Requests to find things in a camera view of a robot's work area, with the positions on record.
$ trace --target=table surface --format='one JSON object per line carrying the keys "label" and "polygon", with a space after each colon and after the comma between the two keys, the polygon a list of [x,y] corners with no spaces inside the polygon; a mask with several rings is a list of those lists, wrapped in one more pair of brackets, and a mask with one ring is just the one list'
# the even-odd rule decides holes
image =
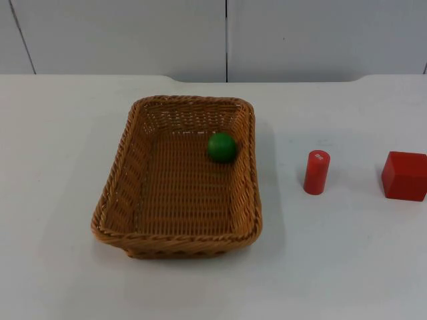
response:
{"label": "table surface", "polygon": [[[256,112],[264,229],[207,260],[140,261],[90,220],[131,104],[241,97]],[[0,76],[4,319],[411,319],[427,309],[427,203],[384,197],[391,150],[426,152],[427,77],[180,83],[160,76]],[[302,190],[309,151],[326,191]]]}

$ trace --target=basket rim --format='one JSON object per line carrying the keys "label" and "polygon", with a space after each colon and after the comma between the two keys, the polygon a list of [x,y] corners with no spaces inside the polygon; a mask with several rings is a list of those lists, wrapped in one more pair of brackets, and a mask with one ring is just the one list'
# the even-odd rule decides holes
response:
{"label": "basket rim", "polygon": [[228,103],[235,103],[236,105],[243,105],[248,108],[250,111],[250,128],[249,128],[249,136],[255,135],[255,117],[254,117],[254,108],[247,101],[235,98],[235,97],[202,97],[197,95],[154,95],[150,97],[145,97],[137,100],[133,103],[131,110],[129,111],[129,115],[127,118],[125,130],[121,136],[119,147],[117,148],[117,153],[109,172],[109,176],[107,182],[103,188],[103,192],[101,197],[97,203],[95,211],[93,212],[92,220],[91,220],[91,231],[95,235],[97,239],[102,242],[109,243],[110,245],[117,245],[121,243],[124,239],[132,242],[139,241],[179,241],[183,243],[187,242],[214,242],[214,243],[233,243],[233,242],[242,242],[242,241],[250,241],[253,243],[260,235],[262,230],[262,214],[261,214],[261,200],[260,193],[258,189],[258,176],[256,171],[256,156],[255,156],[255,143],[250,142],[249,146],[249,156],[250,156],[250,177],[252,181],[252,189],[254,192],[254,213],[255,217],[253,220],[253,225],[250,231],[243,235],[238,235],[236,233],[226,233],[223,235],[150,235],[150,234],[141,234],[141,233],[120,233],[111,229],[102,228],[101,224],[106,218],[106,213],[108,212],[109,205],[111,205],[111,194],[115,192],[115,188],[117,186],[117,182],[119,180],[121,174],[121,168],[123,167],[125,156],[127,154],[127,150],[129,149],[129,144],[131,141],[131,137],[135,130],[135,126],[137,121],[135,117],[137,115],[137,111],[139,110],[139,106],[149,100],[152,99],[165,99],[168,101],[171,100],[190,100],[190,101],[203,101],[203,100],[216,100],[218,103],[221,101]]}

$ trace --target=green ball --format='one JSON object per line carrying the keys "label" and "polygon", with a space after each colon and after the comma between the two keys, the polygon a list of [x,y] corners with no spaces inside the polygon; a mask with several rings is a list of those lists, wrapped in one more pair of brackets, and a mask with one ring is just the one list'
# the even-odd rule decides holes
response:
{"label": "green ball", "polygon": [[207,142],[207,154],[216,162],[232,162],[236,153],[236,142],[227,133],[215,133]]}

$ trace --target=basket bottom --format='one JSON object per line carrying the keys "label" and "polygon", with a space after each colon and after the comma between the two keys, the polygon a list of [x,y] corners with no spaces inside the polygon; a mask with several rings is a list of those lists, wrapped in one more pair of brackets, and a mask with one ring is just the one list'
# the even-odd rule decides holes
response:
{"label": "basket bottom", "polygon": [[124,250],[128,257],[134,259],[206,259],[214,258],[225,254],[225,251],[198,251],[189,253],[185,251],[131,251]]}
{"label": "basket bottom", "polygon": [[151,146],[135,212],[138,233],[222,235],[232,232],[233,165],[207,156],[211,133],[168,133]]}

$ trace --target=red block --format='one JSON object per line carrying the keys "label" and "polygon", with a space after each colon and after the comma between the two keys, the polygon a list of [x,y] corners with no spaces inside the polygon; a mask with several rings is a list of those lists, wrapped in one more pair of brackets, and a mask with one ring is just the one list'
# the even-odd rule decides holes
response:
{"label": "red block", "polygon": [[427,193],[427,155],[391,151],[381,178],[387,198],[423,201]]}

